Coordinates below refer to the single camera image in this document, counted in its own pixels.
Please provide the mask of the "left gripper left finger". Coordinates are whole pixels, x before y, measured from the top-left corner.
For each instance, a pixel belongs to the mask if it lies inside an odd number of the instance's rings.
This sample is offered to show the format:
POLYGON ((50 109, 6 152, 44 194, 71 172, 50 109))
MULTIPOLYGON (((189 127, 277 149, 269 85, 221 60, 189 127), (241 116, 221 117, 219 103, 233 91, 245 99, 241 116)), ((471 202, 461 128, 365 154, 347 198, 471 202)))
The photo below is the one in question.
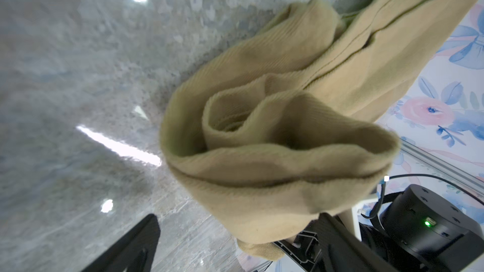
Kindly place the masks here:
POLYGON ((151 271, 159 239, 158 218, 149 214, 83 272, 151 271))

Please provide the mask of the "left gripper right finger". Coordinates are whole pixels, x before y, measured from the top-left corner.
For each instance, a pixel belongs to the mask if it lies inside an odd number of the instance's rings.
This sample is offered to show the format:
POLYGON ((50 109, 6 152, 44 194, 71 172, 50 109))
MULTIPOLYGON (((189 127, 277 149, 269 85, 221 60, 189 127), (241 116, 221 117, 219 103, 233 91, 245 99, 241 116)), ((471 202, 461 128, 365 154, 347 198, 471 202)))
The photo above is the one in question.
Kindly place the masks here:
POLYGON ((329 214, 317 221, 318 271, 395 271, 329 214))

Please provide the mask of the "right aluminium corner post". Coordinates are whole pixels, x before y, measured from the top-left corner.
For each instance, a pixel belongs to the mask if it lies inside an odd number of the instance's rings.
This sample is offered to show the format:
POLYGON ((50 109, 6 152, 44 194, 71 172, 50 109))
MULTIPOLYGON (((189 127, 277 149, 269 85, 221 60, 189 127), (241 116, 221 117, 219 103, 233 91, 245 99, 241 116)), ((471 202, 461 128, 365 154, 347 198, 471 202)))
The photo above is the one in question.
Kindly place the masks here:
POLYGON ((401 150, 414 157, 416 160, 430 166, 436 171, 445 174, 446 176, 468 186, 469 188, 472 188, 476 192, 483 195, 483 182, 476 179, 468 172, 463 171, 462 169, 453 166, 445 160, 442 160, 404 140, 402 140, 401 150))

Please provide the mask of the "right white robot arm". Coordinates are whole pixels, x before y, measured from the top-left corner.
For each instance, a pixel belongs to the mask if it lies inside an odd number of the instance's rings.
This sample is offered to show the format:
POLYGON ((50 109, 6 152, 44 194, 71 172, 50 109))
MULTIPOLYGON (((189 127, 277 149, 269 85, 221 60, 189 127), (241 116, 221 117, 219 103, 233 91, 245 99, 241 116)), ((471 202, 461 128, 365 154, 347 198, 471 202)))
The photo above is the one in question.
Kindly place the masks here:
POLYGON ((361 238, 398 271, 463 271, 483 255, 480 224, 428 188, 410 185, 383 201, 361 238))

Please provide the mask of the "khaki long pants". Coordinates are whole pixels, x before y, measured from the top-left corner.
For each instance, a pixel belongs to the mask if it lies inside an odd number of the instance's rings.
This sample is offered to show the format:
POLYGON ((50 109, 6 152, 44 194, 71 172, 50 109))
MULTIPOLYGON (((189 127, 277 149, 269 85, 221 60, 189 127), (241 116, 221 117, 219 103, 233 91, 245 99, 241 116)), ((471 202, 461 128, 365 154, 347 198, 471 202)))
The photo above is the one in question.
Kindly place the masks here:
POLYGON ((174 177, 247 254, 375 188, 400 151, 376 125, 478 0, 293 3, 173 94, 160 144, 174 177))

